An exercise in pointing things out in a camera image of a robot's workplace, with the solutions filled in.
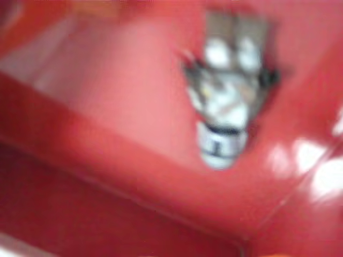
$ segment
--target white figurine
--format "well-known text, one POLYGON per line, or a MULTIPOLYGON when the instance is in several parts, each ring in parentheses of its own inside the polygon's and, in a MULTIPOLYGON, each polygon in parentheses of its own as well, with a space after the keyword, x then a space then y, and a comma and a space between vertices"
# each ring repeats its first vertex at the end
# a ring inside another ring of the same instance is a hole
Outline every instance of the white figurine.
POLYGON ((207 17, 204 64, 190 58, 184 71, 191 103, 203 118, 197 124, 200 155, 212 169, 223 170, 244 150, 247 126, 278 74, 263 68, 264 21, 222 13, 207 17))

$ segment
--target glossy surface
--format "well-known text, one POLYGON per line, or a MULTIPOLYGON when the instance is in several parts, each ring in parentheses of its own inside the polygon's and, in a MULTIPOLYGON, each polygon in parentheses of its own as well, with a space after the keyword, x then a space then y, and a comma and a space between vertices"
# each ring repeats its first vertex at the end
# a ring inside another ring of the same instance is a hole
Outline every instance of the glossy surface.
POLYGON ((252 257, 343 254, 343 147, 322 162, 252 239, 252 257))
MULTIPOLYGON (((0 145, 0 231, 63 257, 239 257, 237 247, 0 145)), ((5 242, 0 236, 0 249, 5 242)), ((21 256, 38 256, 35 252, 21 256)))
POLYGON ((1 136, 140 204, 250 238, 338 143, 343 5, 228 5, 278 23, 271 49, 285 77, 226 172, 198 156, 178 66, 180 49, 200 52, 200 1, 141 3, 119 25, 70 15, 4 55, 0 69, 22 84, 2 76, 1 136))

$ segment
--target red wall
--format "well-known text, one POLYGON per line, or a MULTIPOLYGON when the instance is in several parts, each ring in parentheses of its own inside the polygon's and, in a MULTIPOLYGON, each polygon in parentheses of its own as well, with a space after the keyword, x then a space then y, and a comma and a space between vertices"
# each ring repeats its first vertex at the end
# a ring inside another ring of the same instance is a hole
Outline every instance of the red wall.
POLYGON ((240 256, 235 246, 4 145, 0 145, 0 207, 1 232, 65 257, 240 256))

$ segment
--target white toy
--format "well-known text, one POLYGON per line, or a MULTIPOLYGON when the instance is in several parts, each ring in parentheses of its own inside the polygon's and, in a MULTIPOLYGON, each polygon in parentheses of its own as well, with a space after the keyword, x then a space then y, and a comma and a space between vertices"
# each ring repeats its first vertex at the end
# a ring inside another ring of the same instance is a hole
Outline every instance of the white toy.
POLYGON ((263 101, 261 91, 278 80, 276 73, 263 69, 261 44, 249 36, 256 31, 244 20, 234 47, 225 40, 227 34, 220 37, 226 19, 223 14, 210 17, 215 32, 206 40, 205 63, 193 59, 184 69, 191 103, 203 118, 197 124, 200 155, 216 170, 229 168, 244 150, 246 128, 263 101))

